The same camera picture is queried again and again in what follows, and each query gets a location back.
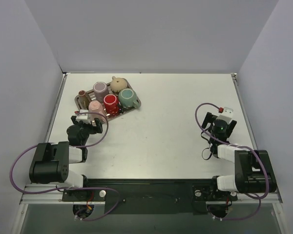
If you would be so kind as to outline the small brown black cup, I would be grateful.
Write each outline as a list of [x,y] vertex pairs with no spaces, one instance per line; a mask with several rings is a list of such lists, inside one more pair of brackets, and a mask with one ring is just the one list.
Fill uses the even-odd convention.
[[78,92],[79,102],[81,104],[82,109],[88,109],[89,104],[91,102],[91,98],[85,90],[80,90]]

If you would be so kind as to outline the pink mug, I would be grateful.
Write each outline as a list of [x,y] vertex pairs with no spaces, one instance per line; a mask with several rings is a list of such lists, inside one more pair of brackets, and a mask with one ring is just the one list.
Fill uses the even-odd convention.
[[103,116],[106,116],[106,113],[105,113],[105,110],[104,110],[102,104],[99,101],[95,100],[95,101],[90,102],[90,104],[88,106],[88,110],[89,110],[89,112],[93,112],[93,114],[90,114],[90,119],[92,121],[94,121],[95,118],[98,118],[101,122],[106,123],[106,120],[103,117]]

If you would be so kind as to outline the red mug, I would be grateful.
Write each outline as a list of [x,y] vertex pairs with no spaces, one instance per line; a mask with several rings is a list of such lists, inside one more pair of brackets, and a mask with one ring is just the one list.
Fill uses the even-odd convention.
[[118,114],[119,107],[118,97],[114,94],[108,94],[104,97],[105,110],[110,115]]

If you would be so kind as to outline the metal serving tray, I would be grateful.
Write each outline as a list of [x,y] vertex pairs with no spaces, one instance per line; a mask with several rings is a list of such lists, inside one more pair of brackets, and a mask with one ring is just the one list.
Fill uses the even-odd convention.
[[[115,94],[115,93],[113,93],[113,92],[111,91],[111,89],[110,89],[110,83],[106,83],[106,84],[107,84],[107,88],[108,88],[108,92],[109,92],[109,94],[114,94],[114,95],[116,95],[116,96],[118,97],[119,94]],[[127,81],[127,88],[132,89],[132,87],[130,86],[130,84],[128,83],[128,81]],[[95,101],[95,100],[97,100],[96,97],[95,97],[95,95],[94,95],[93,89],[90,90],[90,91],[86,91],[86,92],[87,92],[88,95],[90,96],[91,101]],[[103,108],[104,108],[104,110],[105,110],[104,100],[102,100],[102,101],[97,100],[97,101],[99,101],[99,102],[102,104],[102,106],[103,106]],[[80,104],[80,102],[79,102],[79,97],[78,97],[78,95],[75,97],[75,103],[76,103],[76,105],[77,105],[77,107],[78,107],[78,110],[81,110],[82,107],[81,107],[81,104]],[[108,114],[108,113],[106,112],[106,110],[105,110],[106,116],[103,116],[103,115],[101,115],[101,114],[99,114],[99,113],[98,113],[98,115],[101,115],[101,116],[107,118],[107,120],[111,120],[111,119],[113,119],[113,118],[116,118],[117,116],[121,116],[121,115],[123,115],[123,114],[125,114],[125,113],[127,113],[127,112],[130,112],[130,111],[136,109],[136,108],[133,108],[133,107],[132,107],[132,108],[125,108],[125,107],[123,107],[123,106],[121,105],[120,102],[119,102],[119,104],[118,104],[118,107],[119,107],[119,112],[118,112],[118,114],[110,115],[110,114]]]

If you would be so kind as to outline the lilac purple mug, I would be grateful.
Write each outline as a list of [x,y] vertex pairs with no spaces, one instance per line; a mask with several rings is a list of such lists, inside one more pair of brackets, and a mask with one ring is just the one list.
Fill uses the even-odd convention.
[[93,92],[97,100],[102,101],[109,94],[107,84],[104,82],[96,82],[93,85]]

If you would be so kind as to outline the teal green glazed mug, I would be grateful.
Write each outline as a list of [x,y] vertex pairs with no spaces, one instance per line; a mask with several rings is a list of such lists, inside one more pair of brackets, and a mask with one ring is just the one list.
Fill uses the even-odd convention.
[[125,108],[140,108],[141,104],[138,101],[137,95],[134,90],[130,88],[123,89],[119,95],[119,102]]

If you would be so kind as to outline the beige round mug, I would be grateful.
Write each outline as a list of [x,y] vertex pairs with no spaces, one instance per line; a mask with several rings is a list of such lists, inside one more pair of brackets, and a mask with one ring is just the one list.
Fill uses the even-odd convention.
[[127,88],[127,81],[124,78],[112,77],[110,89],[113,93],[119,94],[123,89]]

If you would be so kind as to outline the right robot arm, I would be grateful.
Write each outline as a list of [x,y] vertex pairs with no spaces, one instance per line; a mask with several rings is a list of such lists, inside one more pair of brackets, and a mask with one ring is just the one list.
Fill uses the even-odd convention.
[[239,193],[273,193],[277,184],[270,158],[266,150],[255,150],[256,157],[250,150],[233,146],[228,141],[237,122],[233,120],[232,111],[225,115],[223,110],[219,116],[208,112],[202,128],[211,137],[208,139],[210,157],[227,160],[234,164],[232,175],[216,177],[208,193],[213,199],[220,199],[226,192]]

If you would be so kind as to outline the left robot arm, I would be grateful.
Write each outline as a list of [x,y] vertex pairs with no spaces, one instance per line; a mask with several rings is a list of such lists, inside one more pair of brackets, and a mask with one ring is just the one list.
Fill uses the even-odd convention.
[[72,116],[73,124],[67,128],[68,141],[58,143],[39,143],[29,169],[32,183],[57,184],[74,188],[73,195],[81,201],[90,197],[91,189],[85,185],[86,177],[70,170],[70,164],[87,160],[85,146],[90,135],[103,132],[99,118],[90,120],[88,115]]

